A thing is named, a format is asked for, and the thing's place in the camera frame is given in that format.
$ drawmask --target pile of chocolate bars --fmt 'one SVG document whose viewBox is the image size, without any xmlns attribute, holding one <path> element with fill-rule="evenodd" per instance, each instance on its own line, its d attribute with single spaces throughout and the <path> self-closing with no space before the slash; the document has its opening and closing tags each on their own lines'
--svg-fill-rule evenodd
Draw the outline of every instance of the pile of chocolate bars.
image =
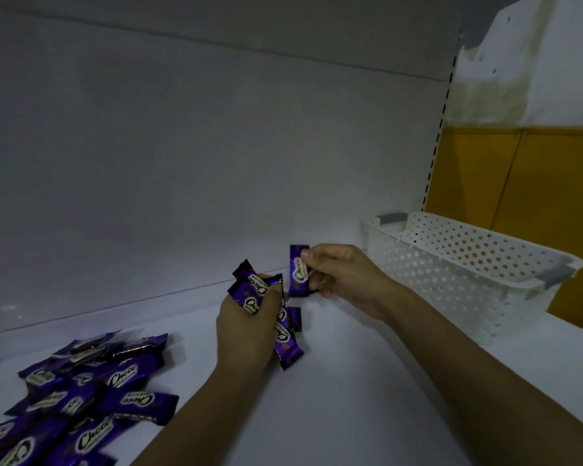
<svg viewBox="0 0 583 466">
<path fill-rule="evenodd" d="M 308 245 L 290 245 L 290 297 L 307 297 L 309 290 L 310 269 L 300 259 L 300 252 Z M 255 314 L 259 310 L 265 291 L 276 283 L 283 284 L 283 275 L 276 274 L 260 278 L 244 260 L 233 272 L 237 281 L 229 288 L 229 294 L 241 307 Z M 302 332 L 302 315 L 300 307 L 286 307 L 285 298 L 281 301 L 279 320 L 277 321 L 277 338 L 274 351 L 279 356 L 281 367 L 286 370 L 292 366 L 304 352 L 296 343 L 295 332 Z"/>
<path fill-rule="evenodd" d="M 178 396 L 143 391 L 164 366 L 168 334 L 112 342 L 116 332 L 74 340 L 18 373 L 28 395 L 0 424 L 0 466 L 107 466 L 99 453 L 142 420 L 166 425 Z"/>
</svg>

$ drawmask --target person's left hand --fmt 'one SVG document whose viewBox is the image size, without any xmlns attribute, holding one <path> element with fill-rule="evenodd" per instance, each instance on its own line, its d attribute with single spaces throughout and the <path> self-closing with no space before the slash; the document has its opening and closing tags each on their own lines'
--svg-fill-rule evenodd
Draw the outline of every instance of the person's left hand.
<svg viewBox="0 0 583 466">
<path fill-rule="evenodd" d="M 263 374 L 274 351 L 282 290 L 279 283 L 270 286 L 256 314 L 225 297 L 216 319 L 217 369 L 241 376 Z"/>
</svg>

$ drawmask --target hand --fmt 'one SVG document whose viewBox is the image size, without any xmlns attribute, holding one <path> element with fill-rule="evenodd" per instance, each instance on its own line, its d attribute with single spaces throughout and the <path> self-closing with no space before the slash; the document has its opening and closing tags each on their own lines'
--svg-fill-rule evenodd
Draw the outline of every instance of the hand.
<svg viewBox="0 0 583 466">
<path fill-rule="evenodd" d="M 342 297 L 374 319 L 385 320 L 388 298 L 404 289 L 353 245 L 322 243 L 303 250 L 301 258 L 316 270 L 309 279 L 311 289 L 327 299 Z"/>
<path fill-rule="evenodd" d="M 281 307 L 280 284 L 265 292 L 259 312 L 252 315 L 231 296 L 225 297 L 216 319 L 216 369 L 240 376 L 261 376 L 274 351 L 276 322 Z"/>
</svg>

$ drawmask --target person's right hand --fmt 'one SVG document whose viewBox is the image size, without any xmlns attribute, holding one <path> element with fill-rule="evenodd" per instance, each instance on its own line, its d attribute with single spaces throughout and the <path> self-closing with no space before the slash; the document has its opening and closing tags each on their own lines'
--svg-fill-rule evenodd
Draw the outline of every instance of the person's right hand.
<svg viewBox="0 0 583 466">
<path fill-rule="evenodd" d="M 315 270 L 309 279 L 311 289 L 319 289 L 327 299 L 342 297 L 374 319 L 386 318 L 388 298 L 403 288 L 353 245 L 321 243 L 303 250 L 301 258 Z"/>
</svg>

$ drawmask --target basket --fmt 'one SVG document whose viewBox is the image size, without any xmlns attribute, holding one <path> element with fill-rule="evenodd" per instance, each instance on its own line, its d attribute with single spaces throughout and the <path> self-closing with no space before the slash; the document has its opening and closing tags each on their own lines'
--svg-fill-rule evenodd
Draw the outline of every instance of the basket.
<svg viewBox="0 0 583 466">
<path fill-rule="evenodd" d="M 367 254 L 481 345 L 535 322 L 583 260 L 426 212 L 366 222 Z"/>
</svg>

